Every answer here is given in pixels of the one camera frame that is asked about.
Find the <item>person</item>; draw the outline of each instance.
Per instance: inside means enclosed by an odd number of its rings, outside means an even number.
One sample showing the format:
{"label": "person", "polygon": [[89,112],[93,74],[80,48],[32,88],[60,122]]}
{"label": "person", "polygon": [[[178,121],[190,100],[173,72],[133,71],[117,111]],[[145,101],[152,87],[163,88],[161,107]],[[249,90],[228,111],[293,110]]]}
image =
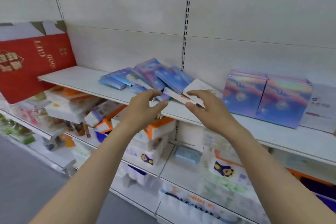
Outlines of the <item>person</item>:
{"label": "person", "polygon": [[[192,103],[186,107],[236,150],[271,223],[336,223],[335,214],[234,119],[221,99],[204,90],[188,94],[202,99],[205,110]],[[30,223],[95,223],[129,142],[168,105],[164,101],[149,107],[149,101],[159,95],[159,91],[148,90],[133,97],[120,124]]]}

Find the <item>forearm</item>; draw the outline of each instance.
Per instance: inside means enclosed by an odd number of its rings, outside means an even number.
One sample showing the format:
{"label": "forearm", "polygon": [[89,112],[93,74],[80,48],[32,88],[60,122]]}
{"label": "forearm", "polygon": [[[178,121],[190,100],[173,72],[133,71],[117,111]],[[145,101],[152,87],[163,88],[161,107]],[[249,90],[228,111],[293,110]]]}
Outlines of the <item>forearm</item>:
{"label": "forearm", "polygon": [[249,131],[241,127],[228,140],[272,223],[336,223],[335,214],[282,167]]}
{"label": "forearm", "polygon": [[126,124],[119,124],[31,224],[95,223],[125,149],[135,133]]}

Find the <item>hand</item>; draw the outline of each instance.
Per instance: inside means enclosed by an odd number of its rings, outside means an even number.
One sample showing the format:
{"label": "hand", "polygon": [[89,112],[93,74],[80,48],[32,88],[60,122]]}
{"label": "hand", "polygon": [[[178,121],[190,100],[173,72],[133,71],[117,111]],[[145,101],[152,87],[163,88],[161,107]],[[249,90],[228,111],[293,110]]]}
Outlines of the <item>hand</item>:
{"label": "hand", "polygon": [[203,125],[216,132],[226,139],[236,137],[241,131],[246,129],[227,110],[223,101],[213,95],[208,90],[192,90],[187,92],[188,95],[197,96],[204,102],[205,110],[197,107],[192,103],[186,103],[185,106],[191,111]]}
{"label": "hand", "polygon": [[158,114],[168,105],[168,101],[162,101],[154,107],[149,107],[149,101],[162,93],[157,90],[147,90],[132,97],[121,123],[129,124],[136,133],[153,123]]}

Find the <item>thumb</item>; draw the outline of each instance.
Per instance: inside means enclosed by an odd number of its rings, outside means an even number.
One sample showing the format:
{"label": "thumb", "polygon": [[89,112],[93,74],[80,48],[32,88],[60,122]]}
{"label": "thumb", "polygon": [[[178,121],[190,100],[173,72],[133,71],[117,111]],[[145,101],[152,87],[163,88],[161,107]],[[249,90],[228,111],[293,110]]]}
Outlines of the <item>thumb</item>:
{"label": "thumb", "polygon": [[158,114],[168,105],[168,101],[162,101],[156,104],[154,107],[151,107],[151,110],[154,114]]}
{"label": "thumb", "polygon": [[201,110],[199,107],[197,107],[195,104],[187,102],[185,104],[185,107],[188,108],[189,111],[191,111],[198,119],[200,119],[200,117],[202,116],[202,114],[204,113],[203,110]]}

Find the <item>bare arm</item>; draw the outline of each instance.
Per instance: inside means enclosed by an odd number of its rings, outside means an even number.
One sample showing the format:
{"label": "bare arm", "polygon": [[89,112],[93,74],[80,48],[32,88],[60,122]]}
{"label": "bare arm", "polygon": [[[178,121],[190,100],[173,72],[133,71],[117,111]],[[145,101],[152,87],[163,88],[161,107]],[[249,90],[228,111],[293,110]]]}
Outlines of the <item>bare arm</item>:
{"label": "bare arm", "polygon": [[159,95],[148,90],[133,97],[120,124],[30,224],[95,223],[129,142],[167,106],[164,101],[149,107],[149,100]]}
{"label": "bare arm", "polygon": [[336,215],[235,120],[221,99],[204,90],[193,90],[188,94],[204,101],[205,111],[191,103],[186,107],[205,127],[225,137],[233,146],[272,223],[336,223]]}

